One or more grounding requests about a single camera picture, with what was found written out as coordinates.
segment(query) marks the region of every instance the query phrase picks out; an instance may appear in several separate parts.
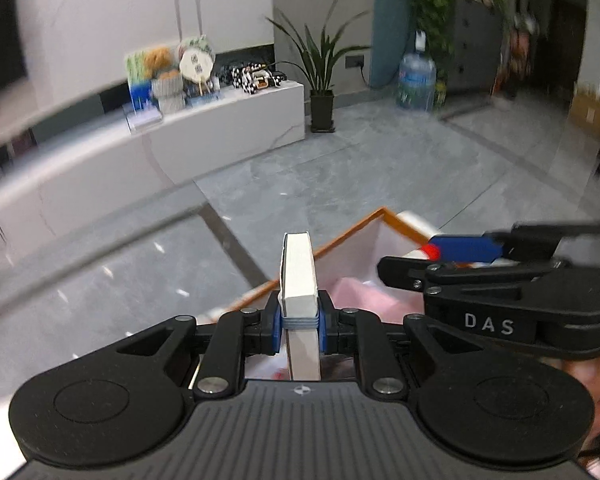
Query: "low white console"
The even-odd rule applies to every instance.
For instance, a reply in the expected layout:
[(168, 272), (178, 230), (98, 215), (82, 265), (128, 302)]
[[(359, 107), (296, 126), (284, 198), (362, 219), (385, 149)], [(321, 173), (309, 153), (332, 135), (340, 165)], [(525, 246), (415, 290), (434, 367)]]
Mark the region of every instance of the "low white console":
[(209, 171), (304, 138), (304, 89), (286, 81), (166, 116), (140, 132), (125, 119), (35, 157), (0, 181), (0, 270), (120, 208)]

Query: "round white fan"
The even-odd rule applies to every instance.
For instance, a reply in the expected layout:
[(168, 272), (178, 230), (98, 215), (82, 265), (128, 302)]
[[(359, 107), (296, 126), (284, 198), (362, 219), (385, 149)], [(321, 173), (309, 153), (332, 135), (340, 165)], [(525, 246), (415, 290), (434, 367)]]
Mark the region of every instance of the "round white fan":
[(199, 48), (188, 48), (180, 61), (180, 73), (194, 83), (204, 83), (211, 77), (212, 57)]

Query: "metal screw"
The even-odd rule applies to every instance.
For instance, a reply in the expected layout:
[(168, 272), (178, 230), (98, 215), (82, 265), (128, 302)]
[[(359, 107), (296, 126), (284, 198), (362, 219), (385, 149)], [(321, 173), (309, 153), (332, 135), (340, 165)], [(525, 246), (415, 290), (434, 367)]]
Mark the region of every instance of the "metal screw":
[(398, 394), (403, 388), (402, 381), (393, 377), (383, 377), (374, 382), (374, 390), (383, 395)]
[(198, 389), (206, 394), (219, 394), (229, 387), (229, 383), (222, 377), (205, 377), (198, 381)]

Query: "dark cabinet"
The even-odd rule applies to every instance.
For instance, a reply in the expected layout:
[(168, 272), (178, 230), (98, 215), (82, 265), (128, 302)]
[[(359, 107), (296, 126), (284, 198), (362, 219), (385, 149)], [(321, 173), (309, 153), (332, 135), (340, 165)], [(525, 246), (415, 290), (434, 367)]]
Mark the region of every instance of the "dark cabinet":
[(500, 65), (502, 32), (499, 13), (473, 0), (456, 0), (449, 92), (491, 88)]

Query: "gray tile floor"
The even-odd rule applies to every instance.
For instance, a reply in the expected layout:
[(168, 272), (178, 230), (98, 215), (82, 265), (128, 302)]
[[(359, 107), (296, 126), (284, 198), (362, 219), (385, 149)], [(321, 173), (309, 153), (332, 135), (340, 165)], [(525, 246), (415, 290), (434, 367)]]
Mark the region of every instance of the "gray tile floor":
[[(2, 277), (1, 297), (17, 298), (13, 284), (30, 286), (34, 269), (40, 277), (40, 267), (57, 270), (58, 261), (79, 262), (87, 248), (106, 246), (98, 233), (126, 234), (124, 226), (144, 225), (157, 210), (177, 214), (205, 200), (269, 277), (278, 272), (285, 232), (308, 230), (320, 246), (380, 206), (412, 210), (453, 233), (600, 218), (600, 185), (589, 177), (597, 142), (538, 96), (474, 107), (447, 121), (382, 100), (336, 110), (335, 120), (336, 134), (199, 179), (204, 195), (192, 184), (177, 198), (125, 212), (61, 248), (64, 260), (56, 248), (55, 256), (28, 262)], [(11, 301), (0, 311), (0, 397), (74, 354), (245, 293), (253, 283), (216, 238), (194, 214)]]

